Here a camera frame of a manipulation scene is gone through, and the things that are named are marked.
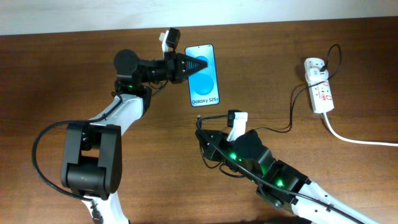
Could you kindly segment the blue Galaxy smartphone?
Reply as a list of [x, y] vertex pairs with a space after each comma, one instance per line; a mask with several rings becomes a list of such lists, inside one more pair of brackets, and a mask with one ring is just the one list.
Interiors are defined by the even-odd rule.
[[215, 50], [212, 44], [189, 46], [185, 54], [205, 61], [208, 66], [189, 76], [188, 85], [192, 107], [217, 105], [220, 103]]

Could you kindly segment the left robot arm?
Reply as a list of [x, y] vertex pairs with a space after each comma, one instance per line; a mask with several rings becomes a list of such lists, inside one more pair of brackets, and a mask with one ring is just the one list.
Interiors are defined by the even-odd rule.
[[150, 83], [181, 83], [208, 66], [207, 61], [174, 51], [161, 60], [140, 59], [132, 50], [114, 58], [113, 102], [99, 115], [67, 127], [62, 185], [88, 208], [94, 223], [129, 223], [118, 197], [123, 171], [122, 135], [148, 110]]

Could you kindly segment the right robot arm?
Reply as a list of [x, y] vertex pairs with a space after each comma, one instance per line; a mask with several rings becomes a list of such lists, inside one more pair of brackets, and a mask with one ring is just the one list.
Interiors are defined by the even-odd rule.
[[199, 129], [195, 135], [205, 158], [250, 179], [257, 185], [256, 193], [276, 209], [284, 209], [307, 223], [374, 223], [305, 174], [275, 159], [254, 130], [232, 141], [216, 130]]

